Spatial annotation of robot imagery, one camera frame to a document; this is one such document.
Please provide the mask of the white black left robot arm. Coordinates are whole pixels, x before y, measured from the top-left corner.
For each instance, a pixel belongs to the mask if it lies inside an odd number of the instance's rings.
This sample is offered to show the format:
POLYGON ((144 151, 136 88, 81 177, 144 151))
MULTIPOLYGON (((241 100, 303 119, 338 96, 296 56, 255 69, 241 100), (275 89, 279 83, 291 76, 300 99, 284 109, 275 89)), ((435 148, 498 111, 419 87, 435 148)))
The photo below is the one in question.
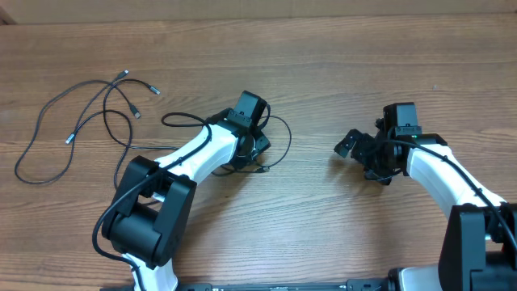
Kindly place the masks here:
POLYGON ((172 154, 134 158, 92 235, 109 240, 117 252, 112 258, 130 266, 132 289, 177 289, 172 260, 198 184, 226 164, 249 166, 270 145, 260 126, 224 119, 203 124, 194 139, 172 154))

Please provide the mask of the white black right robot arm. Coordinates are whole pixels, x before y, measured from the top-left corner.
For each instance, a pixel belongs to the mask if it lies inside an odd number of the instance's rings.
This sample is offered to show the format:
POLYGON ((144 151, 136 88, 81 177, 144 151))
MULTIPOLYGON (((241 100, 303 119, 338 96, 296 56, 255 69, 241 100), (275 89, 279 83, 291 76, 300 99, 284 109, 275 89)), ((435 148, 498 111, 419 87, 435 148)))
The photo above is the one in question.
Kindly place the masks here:
POLYGON ((421 184, 448 220, 439 261, 395 268, 370 290, 514 290, 516 206, 478 182, 439 135, 418 126, 393 126, 372 137, 352 129, 335 146, 384 185, 396 175, 421 184))

